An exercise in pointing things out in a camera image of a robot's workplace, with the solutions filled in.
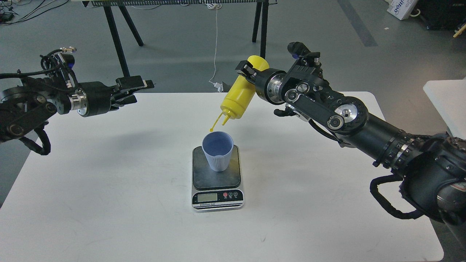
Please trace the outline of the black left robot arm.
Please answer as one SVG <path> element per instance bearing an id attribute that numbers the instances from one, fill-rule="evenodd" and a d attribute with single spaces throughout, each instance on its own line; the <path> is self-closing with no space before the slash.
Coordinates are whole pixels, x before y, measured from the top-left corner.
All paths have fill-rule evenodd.
<path id="1" fill-rule="evenodd" d="M 31 151 L 48 155 L 51 144 L 44 128 L 54 114 L 70 111 L 77 111 L 82 117 L 105 114 L 136 103 L 136 92 L 154 88 L 153 81 L 141 76 L 118 78 L 113 86 L 102 82 L 80 83 L 72 70 L 75 51 L 75 47 L 63 47 L 42 55 L 40 71 L 1 74 L 1 79 L 21 81 L 21 85 L 1 92 L 2 143 L 18 139 Z"/>

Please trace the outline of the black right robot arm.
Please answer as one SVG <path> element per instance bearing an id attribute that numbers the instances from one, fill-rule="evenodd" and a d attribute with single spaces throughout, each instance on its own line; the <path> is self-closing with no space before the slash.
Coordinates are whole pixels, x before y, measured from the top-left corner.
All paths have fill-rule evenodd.
<path id="1" fill-rule="evenodd" d="M 371 114 L 360 99 L 334 91 L 323 77 L 320 52 L 300 42 L 289 43 L 288 51 L 295 59 L 288 71 L 241 61 L 237 73 L 261 99 L 285 104 L 275 115 L 302 116 L 323 136 L 358 148 L 374 166 L 391 169 L 391 175 L 371 181 L 370 192 L 392 216 L 465 224 L 464 139 L 407 133 Z"/>

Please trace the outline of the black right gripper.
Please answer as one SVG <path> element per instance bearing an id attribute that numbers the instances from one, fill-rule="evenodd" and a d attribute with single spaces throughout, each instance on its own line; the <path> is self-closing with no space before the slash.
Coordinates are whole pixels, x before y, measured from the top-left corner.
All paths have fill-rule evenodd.
<path id="1" fill-rule="evenodd" d="M 281 97 L 281 85 L 286 71 L 268 68 L 260 71 L 249 61 L 240 61 L 235 68 L 236 72 L 248 82 L 254 82 L 256 94 L 275 106 L 284 102 Z"/>

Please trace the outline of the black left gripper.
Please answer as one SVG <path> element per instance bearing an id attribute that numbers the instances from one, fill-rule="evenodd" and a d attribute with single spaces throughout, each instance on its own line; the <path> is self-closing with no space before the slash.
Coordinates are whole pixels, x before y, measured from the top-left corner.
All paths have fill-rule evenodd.
<path id="1" fill-rule="evenodd" d="M 106 86 L 102 82 L 80 83 L 80 90 L 86 97 L 84 107 L 78 114 L 90 117 L 117 111 L 120 107 L 136 103 L 135 92 L 154 88 L 152 80 L 144 80 L 141 76 L 117 78 L 116 85 Z"/>

